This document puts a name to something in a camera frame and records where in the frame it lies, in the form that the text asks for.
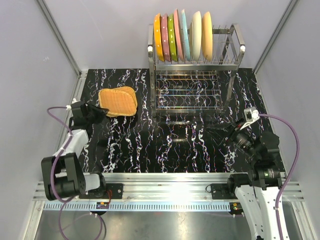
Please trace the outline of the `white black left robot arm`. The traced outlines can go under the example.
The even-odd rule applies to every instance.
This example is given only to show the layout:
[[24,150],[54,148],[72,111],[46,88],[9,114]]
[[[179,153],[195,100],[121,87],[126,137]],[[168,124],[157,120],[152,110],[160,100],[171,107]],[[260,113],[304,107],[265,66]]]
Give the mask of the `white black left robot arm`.
[[108,187],[101,173],[84,175],[79,157],[93,134],[93,125],[102,123],[109,112],[84,101],[49,107],[47,114],[66,130],[67,137],[52,155],[41,160],[45,196],[65,203],[66,198],[92,194],[101,199]]

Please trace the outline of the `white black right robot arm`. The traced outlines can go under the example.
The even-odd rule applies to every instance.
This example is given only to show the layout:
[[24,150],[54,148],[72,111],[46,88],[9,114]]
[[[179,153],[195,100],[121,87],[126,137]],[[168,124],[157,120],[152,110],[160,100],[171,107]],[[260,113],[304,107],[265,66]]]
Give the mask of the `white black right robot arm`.
[[239,202],[236,215],[245,216],[253,240],[288,240],[283,213],[281,171],[276,163],[280,156],[280,139],[268,131],[257,138],[245,132],[248,123],[216,124],[206,131],[223,146],[234,145],[248,157],[246,173],[232,173],[225,183],[212,183],[206,188],[213,199],[230,197]]

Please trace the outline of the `orange dotted scalloped plate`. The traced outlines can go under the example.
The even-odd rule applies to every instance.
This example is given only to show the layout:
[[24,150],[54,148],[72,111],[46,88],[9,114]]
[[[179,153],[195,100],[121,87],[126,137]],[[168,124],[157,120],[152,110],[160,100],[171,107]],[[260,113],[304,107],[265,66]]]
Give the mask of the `orange dotted scalloped plate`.
[[153,20],[153,34],[154,34],[154,42],[155,49],[160,61],[164,61],[163,47],[162,47],[162,36],[161,36],[161,14],[158,13],[155,15]]

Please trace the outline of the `cream white round plate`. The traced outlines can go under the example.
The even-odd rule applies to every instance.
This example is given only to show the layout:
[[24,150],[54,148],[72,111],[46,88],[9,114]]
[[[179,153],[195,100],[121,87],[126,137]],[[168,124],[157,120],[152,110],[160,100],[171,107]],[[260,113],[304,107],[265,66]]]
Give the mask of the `cream white round plate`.
[[192,16],[189,27],[189,37],[192,59],[198,62],[202,46],[202,17],[200,11],[195,12]]

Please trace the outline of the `beige pink leaf plate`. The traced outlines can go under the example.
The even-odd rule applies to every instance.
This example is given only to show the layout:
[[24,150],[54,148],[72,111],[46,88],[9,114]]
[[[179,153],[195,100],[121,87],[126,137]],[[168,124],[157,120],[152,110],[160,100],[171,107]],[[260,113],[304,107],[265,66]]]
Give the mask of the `beige pink leaf plate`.
[[185,54],[184,54],[184,47],[183,47],[183,43],[182,43],[180,18],[179,18],[179,13],[178,13],[177,8],[173,12],[173,23],[174,23],[174,33],[175,33],[178,58],[179,58],[179,60],[184,62],[185,61]]

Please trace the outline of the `pink dotted scalloped plate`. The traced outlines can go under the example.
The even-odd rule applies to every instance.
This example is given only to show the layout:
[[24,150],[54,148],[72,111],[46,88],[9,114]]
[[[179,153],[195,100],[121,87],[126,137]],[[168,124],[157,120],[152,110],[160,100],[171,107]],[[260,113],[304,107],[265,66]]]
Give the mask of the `pink dotted scalloped plate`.
[[168,14],[160,17],[161,43],[164,61],[171,62],[170,46],[168,38]]

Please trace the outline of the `yellow-orange round plate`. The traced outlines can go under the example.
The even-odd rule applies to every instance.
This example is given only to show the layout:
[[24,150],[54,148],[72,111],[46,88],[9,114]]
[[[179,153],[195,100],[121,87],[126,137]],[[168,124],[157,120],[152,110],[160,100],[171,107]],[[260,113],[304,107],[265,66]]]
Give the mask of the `yellow-orange round plate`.
[[213,58],[213,26],[212,26],[212,18],[211,13],[206,12],[201,21],[202,26],[202,54],[206,61],[211,62]]

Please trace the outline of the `yellow-green dotted scalloped plate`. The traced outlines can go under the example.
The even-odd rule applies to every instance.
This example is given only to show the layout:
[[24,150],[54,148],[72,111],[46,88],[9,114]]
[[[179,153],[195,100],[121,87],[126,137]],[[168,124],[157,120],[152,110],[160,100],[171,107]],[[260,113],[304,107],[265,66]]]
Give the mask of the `yellow-green dotted scalloped plate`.
[[170,14],[167,17],[167,29],[168,29],[168,43],[169,43],[170,57],[173,62],[177,62],[178,52],[177,52],[177,44],[176,44],[176,37],[175,37],[175,26],[174,26],[173,14]]

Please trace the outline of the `beige blue leaf plate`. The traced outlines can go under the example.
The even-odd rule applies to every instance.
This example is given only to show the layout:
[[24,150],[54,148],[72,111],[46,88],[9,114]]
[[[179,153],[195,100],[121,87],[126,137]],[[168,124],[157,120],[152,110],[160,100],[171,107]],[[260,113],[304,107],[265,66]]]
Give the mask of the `beige blue leaf plate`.
[[181,10],[181,19],[182,19],[182,32],[183,32],[185,60],[190,62],[191,51],[190,51],[190,44],[189,44],[187,17],[184,9]]

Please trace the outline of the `woven square plate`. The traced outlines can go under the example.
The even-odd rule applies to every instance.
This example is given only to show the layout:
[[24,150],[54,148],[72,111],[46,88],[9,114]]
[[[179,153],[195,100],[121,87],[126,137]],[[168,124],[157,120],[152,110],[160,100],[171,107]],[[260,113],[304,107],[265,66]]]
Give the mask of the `woven square plate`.
[[108,117],[131,117],[137,113],[136,92],[129,86],[104,88],[98,93],[99,106],[108,110]]

